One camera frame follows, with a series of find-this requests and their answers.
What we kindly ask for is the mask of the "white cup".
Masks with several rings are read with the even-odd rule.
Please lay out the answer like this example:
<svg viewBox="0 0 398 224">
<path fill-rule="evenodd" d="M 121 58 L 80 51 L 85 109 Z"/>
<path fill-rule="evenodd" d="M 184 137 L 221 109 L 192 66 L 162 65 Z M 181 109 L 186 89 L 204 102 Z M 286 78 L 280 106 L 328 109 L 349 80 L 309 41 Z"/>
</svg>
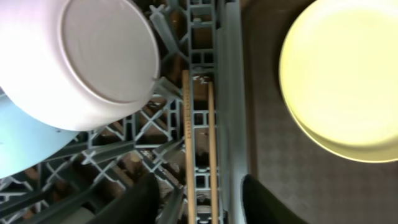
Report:
<svg viewBox="0 0 398 224">
<path fill-rule="evenodd" d="M 87 224 L 95 217 L 95 214 L 87 208 L 81 207 L 64 220 L 60 224 Z"/>
</svg>

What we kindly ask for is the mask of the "yellow plate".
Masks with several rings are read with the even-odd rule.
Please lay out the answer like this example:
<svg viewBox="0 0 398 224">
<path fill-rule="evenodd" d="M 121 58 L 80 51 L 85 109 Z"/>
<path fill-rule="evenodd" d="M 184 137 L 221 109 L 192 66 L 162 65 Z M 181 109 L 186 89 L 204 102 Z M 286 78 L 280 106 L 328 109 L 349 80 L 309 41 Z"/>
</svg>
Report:
<svg viewBox="0 0 398 224">
<path fill-rule="evenodd" d="M 352 161 L 397 160 L 397 1 L 317 0 L 290 27 L 279 81 L 300 129 Z"/>
</svg>

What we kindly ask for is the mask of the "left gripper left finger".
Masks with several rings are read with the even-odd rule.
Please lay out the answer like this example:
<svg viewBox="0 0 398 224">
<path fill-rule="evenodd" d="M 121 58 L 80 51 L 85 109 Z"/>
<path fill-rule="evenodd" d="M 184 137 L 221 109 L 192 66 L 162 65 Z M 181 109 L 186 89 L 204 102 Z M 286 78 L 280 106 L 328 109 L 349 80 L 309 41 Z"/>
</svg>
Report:
<svg viewBox="0 0 398 224">
<path fill-rule="evenodd" d="M 160 190 L 153 173 L 113 200 L 89 224 L 155 224 L 160 205 Z"/>
</svg>

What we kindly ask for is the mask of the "wooden chopstick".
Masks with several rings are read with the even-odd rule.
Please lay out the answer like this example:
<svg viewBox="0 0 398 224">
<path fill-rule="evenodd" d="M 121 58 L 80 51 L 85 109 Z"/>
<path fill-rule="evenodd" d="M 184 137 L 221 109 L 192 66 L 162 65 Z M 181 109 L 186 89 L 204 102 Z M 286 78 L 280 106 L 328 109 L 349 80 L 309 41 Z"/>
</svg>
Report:
<svg viewBox="0 0 398 224">
<path fill-rule="evenodd" d="M 211 223 L 219 224 L 218 211 L 218 176 L 215 131 L 215 104 L 213 83 L 208 83 L 208 136 L 209 136 L 209 162 L 210 162 L 210 189 L 211 189 Z"/>
<path fill-rule="evenodd" d="M 195 196 L 195 166 L 193 159 L 192 146 L 192 117 L 190 100 L 190 76 L 188 70 L 182 71 L 183 85 L 183 120 L 185 136 L 185 162 L 186 162 L 186 182 L 187 182 L 187 207 L 188 223 L 196 224 L 196 196 Z"/>
</svg>

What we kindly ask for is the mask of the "white bowl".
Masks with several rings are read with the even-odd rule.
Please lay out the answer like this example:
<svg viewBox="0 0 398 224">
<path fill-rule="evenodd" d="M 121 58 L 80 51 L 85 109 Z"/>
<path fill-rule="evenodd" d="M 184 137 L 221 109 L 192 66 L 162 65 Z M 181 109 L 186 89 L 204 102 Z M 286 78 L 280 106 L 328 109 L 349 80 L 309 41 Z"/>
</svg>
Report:
<svg viewBox="0 0 398 224">
<path fill-rule="evenodd" d="M 132 1 L 1 1 L 1 88 L 45 124 L 89 131 L 127 117 L 159 75 L 155 35 Z"/>
</svg>

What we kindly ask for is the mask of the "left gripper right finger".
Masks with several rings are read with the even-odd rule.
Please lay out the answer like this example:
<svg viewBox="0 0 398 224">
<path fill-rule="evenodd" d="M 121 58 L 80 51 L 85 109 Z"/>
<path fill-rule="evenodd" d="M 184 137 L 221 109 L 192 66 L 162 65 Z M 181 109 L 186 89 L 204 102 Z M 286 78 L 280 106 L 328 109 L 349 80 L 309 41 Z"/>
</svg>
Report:
<svg viewBox="0 0 398 224">
<path fill-rule="evenodd" d="M 307 224 L 251 175 L 243 179 L 242 193 L 247 224 Z"/>
</svg>

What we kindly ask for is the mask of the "light blue bowl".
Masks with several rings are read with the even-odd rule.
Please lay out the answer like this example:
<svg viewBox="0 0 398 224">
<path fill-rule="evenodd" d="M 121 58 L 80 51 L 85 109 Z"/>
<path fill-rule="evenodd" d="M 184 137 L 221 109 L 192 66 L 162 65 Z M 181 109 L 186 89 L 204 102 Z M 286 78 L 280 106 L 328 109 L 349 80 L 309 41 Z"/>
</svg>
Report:
<svg viewBox="0 0 398 224">
<path fill-rule="evenodd" d="M 42 162 L 77 135 L 34 119 L 1 92 L 1 178 Z"/>
</svg>

